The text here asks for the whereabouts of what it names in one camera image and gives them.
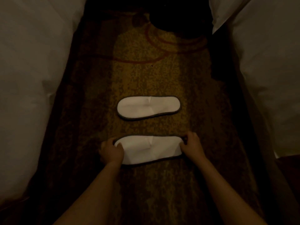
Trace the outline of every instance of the slipper insole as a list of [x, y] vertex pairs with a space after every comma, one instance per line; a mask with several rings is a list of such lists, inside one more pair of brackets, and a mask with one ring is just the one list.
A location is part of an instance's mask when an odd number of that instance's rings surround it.
[[125, 119], [141, 119], [174, 114], [180, 109], [177, 97], [132, 96], [118, 103], [118, 114]]
[[181, 155], [178, 136], [125, 136], [115, 142], [121, 143], [125, 155], [122, 164], [132, 165]]

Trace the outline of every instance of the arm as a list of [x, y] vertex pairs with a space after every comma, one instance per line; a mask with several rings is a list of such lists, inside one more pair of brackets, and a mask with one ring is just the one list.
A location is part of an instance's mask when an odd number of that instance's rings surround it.
[[113, 140], [101, 144], [99, 154], [106, 164], [103, 170], [54, 225], [107, 223], [115, 180], [124, 158], [122, 145], [115, 147]]
[[266, 225], [264, 220], [232, 189], [205, 157], [196, 133], [187, 133], [181, 150], [199, 168], [225, 225]]

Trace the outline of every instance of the floor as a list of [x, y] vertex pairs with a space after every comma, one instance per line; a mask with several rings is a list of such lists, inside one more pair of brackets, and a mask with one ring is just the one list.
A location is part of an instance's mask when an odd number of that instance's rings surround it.
[[[174, 95], [182, 110], [126, 122], [118, 101]], [[127, 134], [200, 136], [207, 157], [264, 217], [257, 184], [232, 119], [227, 85], [212, 76], [207, 38], [155, 28], [149, 14], [85, 15], [73, 45], [30, 187], [23, 221], [52, 224], [101, 170], [97, 149]], [[220, 224], [204, 180], [184, 156], [122, 168], [109, 224]]]

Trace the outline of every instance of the slipper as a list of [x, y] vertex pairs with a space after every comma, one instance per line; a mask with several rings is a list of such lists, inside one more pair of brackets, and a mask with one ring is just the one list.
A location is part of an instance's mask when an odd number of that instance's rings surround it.
[[175, 96], [131, 96], [119, 101], [117, 111], [121, 118], [134, 120], [175, 114], [180, 108]]
[[115, 146], [121, 143], [124, 148], [122, 164], [133, 165], [147, 163], [182, 154], [179, 136], [139, 136], [131, 135], [118, 139]]

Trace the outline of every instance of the carpet pattern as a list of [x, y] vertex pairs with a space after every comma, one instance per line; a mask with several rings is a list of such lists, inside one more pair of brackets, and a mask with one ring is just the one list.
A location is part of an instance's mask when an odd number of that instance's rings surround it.
[[[156, 29], [148, 14], [103, 12], [84, 17], [78, 48], [58, 90], [32, 186], [31, 224], [52, 224], [100, 171], [97, 149], [128, 134], [200, 136], [207, 157], [261, 216], [256, 182], [231, 119], [226, 84], [211, 77], [204, 36], [181, 38]], [[123, 121], [120, 99], [177, 96], [170, 116]], [[124, 167], [109, 224], [219, 224], [201, 174], [184, 156]]]

